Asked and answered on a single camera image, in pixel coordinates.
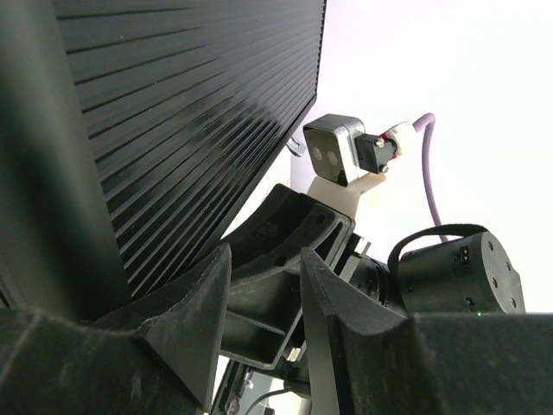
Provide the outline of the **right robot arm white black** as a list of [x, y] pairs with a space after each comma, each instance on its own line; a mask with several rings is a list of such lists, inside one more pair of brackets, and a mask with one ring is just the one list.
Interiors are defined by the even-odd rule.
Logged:
[[247, 377], [281, 380], [315, 414], [469, 414], [521, 403], [524, 299], [484, 227], [400, 241], [381, 262], [354, 220], [283, 185], [227, 237], [232, 279], [213, 404], [238, 414]]

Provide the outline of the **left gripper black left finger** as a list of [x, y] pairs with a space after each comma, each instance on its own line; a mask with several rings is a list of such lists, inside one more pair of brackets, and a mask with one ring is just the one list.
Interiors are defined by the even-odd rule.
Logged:
[[231, 270], [231, 248], [221, 244], [177, 279], [93, 325], [132, 331], [176, 375], [192, 401], [207, 409], [212, 402]]

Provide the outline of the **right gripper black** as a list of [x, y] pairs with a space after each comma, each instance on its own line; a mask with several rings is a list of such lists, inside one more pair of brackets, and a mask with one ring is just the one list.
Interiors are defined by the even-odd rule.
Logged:
[[340, 278], [389, 303], [388, 267], [346, 214], [276, 185], [257, 210], [224, 238], [232, 250], [231, 287], [221, 353], [229, 363], [214, 414], [236, 414], [253, 374], [269, 375], [310, 395], [302, 319], [301, 250], [312, 248]]

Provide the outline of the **black poker chip case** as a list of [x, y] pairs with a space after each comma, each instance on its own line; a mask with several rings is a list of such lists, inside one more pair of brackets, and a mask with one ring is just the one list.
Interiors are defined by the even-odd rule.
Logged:
[[315, 102], [325, 11], [2, 2], [2, 309], [93, 321], [210, 251]]

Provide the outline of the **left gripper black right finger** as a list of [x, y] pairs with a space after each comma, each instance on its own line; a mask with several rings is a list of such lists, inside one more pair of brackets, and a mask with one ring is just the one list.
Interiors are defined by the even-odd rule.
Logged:
[[315, 414], [385, 414], [384, 334], [406, 320], [301, 251], [301, 297]]

